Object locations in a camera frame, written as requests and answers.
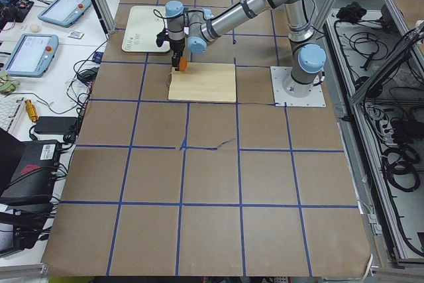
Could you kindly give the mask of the black box with red logo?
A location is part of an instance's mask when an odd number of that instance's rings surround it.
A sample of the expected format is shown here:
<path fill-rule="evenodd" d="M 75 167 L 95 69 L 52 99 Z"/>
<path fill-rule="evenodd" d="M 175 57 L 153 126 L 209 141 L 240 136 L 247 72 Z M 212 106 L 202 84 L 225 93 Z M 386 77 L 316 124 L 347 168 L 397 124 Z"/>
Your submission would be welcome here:
<path fill-rule="evenodd" d="M 60 153 L 61 143 L 57 140 L 21 142 L 9 135 L 1 137 L 1 203 L 48 203 Z"/>

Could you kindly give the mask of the cream tray with bear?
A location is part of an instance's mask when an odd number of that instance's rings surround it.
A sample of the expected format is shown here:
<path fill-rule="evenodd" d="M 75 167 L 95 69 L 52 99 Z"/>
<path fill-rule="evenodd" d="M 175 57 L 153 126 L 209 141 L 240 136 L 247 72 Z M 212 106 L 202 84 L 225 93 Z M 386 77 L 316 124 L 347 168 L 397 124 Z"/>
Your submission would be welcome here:
<path fill-rule="evenodd" d="M 165 16 L 165 6 L 134 6 L 129 13 L 122 43 L 124 52 L 165 53 L 170 51 L 168 42 L 156 45 L 156 35 L 164 28 L 164 21 L 154 14 L 157 9 Z"/>

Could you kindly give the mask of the small white card box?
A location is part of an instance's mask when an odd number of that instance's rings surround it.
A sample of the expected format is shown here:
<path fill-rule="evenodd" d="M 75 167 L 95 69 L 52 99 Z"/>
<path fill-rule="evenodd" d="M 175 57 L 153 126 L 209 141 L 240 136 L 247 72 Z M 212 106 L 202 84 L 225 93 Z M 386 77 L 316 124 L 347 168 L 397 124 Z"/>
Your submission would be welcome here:
<path fill-rule="evenodd" d="M 83 32 L 72 31 L 69 35 L 70 38 L 74 39 L 82 39 L 84 36 Z"/>

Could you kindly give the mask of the blue teach pendant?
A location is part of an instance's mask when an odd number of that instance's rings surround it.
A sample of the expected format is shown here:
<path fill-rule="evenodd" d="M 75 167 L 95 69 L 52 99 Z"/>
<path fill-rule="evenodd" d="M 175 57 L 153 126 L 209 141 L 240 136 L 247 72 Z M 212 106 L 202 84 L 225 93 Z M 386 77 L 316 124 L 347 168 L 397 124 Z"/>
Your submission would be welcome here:
<path fill-rule="evenodd" d="M 74 24 L 91 6 L 91 0 L 55 0 L 39 15 L 46 23 L 69 27 Z"/>
<path fill-rule="evenodd" d="M 39 78 L 47 71 L 58 45 L 55 34 L 22 34 L 5 70 L 10 76 Z"/>

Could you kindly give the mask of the light wooden cutting board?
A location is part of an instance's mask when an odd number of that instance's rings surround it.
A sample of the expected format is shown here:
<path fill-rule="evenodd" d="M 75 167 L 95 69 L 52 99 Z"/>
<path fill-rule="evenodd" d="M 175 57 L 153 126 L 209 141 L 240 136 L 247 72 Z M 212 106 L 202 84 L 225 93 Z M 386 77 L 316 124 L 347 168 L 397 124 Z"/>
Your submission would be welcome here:
<path fill-rule="evenodd" d="M 234 64 L 189 62 L 184 71 L 172 69 L 168 99 L 173 101 L 236 102 Z"/>

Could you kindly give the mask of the white keyboard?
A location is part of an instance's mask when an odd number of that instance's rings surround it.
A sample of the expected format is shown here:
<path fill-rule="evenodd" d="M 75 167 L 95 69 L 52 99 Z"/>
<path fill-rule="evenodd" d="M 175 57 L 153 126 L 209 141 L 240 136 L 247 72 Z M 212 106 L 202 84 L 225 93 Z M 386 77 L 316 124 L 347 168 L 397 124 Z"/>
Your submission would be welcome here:
<path fill-rule="evenodd" d="M 1 128 L 12 134 L 24 108 L 24 97 L 15 95 L 1 97 Z"/>

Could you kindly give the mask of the upper blue teach pendant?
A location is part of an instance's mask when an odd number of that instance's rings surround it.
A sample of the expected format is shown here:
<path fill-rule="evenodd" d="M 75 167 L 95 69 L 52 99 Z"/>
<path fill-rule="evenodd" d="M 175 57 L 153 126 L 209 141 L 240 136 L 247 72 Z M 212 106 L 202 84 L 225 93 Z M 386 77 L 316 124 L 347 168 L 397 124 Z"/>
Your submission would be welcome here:
<path fill-rule="evenodd" d="M 91 6 L 91 0 L 55 0 L 39 15 L 46 23 L 69 27 L 74 24 Z"/>

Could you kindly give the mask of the small cream ball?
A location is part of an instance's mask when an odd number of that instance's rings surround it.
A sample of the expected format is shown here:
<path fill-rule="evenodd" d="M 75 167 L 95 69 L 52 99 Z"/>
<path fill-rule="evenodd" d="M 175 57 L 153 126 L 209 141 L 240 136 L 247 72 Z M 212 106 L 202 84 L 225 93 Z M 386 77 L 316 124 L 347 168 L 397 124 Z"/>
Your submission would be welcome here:
<path fill-rule="evenodd" d="M 36 24 L 33 24 L 33 25 L 30 26 L 30 30 L 32 32 L 40 32 L 40 27 Z"/>

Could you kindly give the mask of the orange fruit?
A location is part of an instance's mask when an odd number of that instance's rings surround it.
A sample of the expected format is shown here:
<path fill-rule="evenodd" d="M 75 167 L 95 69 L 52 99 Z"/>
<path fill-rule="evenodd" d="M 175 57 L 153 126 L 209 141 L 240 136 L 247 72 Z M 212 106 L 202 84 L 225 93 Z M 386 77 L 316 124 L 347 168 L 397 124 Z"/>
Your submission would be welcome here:
<path fill-rule="evenodd" d="M 178 71 L 184 72 L 187 68 L 187 59 L 185 57 L 181 57 L 180 61 L 178 62 Z"/>

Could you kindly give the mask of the gold metal cylinder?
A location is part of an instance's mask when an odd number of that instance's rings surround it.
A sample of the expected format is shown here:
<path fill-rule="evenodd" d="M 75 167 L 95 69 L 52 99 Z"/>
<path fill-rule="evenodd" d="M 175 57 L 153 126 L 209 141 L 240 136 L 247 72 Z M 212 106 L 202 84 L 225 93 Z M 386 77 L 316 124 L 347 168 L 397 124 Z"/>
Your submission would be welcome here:
<path fill-rule="evenodd" d="M 25 109 L 26 109 L 26 113 L 27 113 L 29 119 L 33 123 L 36 123 L 38 121 L 38 113 L 37 113 L 36 108 L 33 105 L 31 100 L 29 100 L 29 99 L 25 100 Z"/>

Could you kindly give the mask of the lower blue teach pendant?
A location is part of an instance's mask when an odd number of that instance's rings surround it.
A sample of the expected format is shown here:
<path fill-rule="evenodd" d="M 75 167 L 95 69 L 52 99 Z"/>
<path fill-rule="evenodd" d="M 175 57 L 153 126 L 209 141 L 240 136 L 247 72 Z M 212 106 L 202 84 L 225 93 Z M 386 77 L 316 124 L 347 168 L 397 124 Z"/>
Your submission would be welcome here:
<path fill-rule="evenodd" d="M 55 34 L 22 34 L 5 70 L 10 76 L 39 78 L 47 71 L 58 45 Z"/>

